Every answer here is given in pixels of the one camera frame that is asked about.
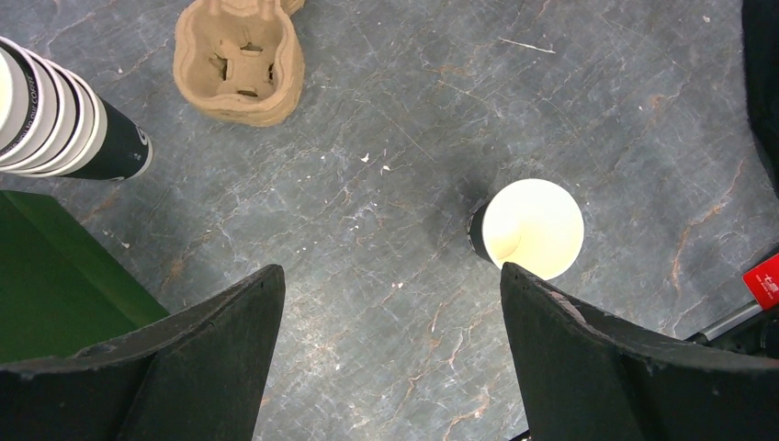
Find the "red card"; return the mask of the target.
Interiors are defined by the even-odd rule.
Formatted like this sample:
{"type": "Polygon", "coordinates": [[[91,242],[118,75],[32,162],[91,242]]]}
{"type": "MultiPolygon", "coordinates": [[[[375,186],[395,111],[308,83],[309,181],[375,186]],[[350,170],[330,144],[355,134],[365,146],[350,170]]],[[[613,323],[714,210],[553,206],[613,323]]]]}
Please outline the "red card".
{"type": "Polygon", "coordinates": [[[774,254],[742,276],[745,286],[764,311],[778,305],[778,261],[779,255],[774,254]]]}

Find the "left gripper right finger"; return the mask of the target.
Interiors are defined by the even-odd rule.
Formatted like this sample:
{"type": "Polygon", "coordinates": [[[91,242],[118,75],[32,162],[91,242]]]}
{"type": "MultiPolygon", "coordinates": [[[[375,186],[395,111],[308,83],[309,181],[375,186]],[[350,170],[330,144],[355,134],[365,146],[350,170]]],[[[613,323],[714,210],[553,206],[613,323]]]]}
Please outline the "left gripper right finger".
{"type": "Polygon", "coordinates": [[[775,440],[778,358],[660,334],[502,268],[524,440],[775,440]]]}

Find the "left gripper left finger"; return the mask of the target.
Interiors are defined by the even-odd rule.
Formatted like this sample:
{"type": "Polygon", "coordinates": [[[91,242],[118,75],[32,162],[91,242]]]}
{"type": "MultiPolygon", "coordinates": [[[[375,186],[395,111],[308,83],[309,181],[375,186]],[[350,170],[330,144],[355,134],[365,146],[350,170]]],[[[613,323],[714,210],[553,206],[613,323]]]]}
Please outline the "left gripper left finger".
{"type": "Polygon", "coordinates": [[[4,440],[249,440],[285,302],[265,266],[73,356],[1,367],[4,440]]]}

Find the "green box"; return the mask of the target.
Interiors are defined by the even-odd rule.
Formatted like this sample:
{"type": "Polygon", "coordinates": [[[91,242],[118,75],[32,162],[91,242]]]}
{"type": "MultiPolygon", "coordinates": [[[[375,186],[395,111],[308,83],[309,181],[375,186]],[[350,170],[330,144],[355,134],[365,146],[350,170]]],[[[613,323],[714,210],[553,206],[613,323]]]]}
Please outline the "green box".
{"type": "Polygon", "coordinates": [[[68,357],[167,310],[54,198],[1,193],[1,361],[68,357]]]}

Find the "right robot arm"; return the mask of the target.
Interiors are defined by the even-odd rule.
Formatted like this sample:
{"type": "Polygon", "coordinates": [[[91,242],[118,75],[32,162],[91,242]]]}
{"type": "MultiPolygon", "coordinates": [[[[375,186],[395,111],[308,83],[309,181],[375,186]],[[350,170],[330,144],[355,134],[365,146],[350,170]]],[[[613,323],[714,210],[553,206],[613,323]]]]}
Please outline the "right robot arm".
{"type": "Polygon", "coordinates": [[[751,301],[686,341],[737,354],[777,359],[778,306],[764,310],[751,301]]]}

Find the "black cloth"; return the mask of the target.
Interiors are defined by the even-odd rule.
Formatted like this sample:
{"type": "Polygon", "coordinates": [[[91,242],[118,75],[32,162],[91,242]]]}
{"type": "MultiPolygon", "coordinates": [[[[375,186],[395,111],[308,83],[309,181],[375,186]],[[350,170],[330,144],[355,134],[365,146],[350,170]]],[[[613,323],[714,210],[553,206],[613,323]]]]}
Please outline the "black cloth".
{"type": "Polygon", "coordinates": [[[778,3],[744,0],[741,8],[747,115],[762,165],[778,190],[778,3]]]}

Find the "black paper coffee cup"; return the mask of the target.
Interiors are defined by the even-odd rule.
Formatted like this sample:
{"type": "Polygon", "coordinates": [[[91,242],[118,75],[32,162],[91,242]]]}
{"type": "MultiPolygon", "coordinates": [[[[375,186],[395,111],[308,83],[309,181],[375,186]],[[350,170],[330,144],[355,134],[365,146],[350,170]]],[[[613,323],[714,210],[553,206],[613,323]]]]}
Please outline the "black paper coffee cup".
{"type": "Polygon", "coordinates": [[[550,280],[564,274],[579,256],[584,221],[574,197],[553,182],[513,182],[470,217],[467,237],[474,253],[501,268],[519,265],[550,280]]]}

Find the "cardboard cup carrier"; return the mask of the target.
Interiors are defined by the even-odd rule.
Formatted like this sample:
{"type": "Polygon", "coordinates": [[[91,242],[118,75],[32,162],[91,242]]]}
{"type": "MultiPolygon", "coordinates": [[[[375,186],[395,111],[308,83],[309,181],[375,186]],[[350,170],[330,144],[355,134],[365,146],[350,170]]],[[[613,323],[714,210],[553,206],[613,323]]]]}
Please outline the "cardboard cup carrier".
{"type": "Polygon", "coordinates": [[[195,1],[175,26],[173,76],[203,114],[274,126],[297,107],[305,62],[290,19],[297,0],[195,1]]]}

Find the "stack of paper cups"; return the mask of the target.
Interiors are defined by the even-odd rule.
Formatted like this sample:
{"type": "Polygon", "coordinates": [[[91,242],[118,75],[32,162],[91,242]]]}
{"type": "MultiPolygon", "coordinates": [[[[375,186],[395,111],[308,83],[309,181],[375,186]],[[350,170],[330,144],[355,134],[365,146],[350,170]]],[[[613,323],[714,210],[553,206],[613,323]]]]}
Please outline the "stack of paper cups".
{"type": "Polygon", "coordinates": [[[132,179],[150,137],[79,75],[1,39],[1,170],[24,177],[132,179]]]}

